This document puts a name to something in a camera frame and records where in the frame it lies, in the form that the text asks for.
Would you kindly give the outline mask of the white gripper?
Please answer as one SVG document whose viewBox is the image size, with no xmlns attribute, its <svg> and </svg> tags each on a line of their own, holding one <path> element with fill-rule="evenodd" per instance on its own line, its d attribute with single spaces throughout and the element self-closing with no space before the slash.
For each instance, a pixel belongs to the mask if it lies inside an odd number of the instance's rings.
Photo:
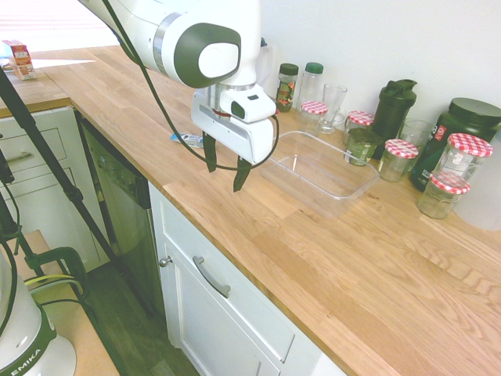
<svg viewBox="0 0 501 376">
<path fill-rule="evenodd" d="M 272 150 L 273 125 L 269 118 L 276 105 L 261 88 L 222 90 L 217 104 L 210 102 L 210 89 L 197 89 L 191 117 L 203 133 L 205 161 L 209 172 L 217 168 L 215 140 L 238 154 L 233 191 L 242 189 L 251 164 L 263 161 Z"/>
</svg>

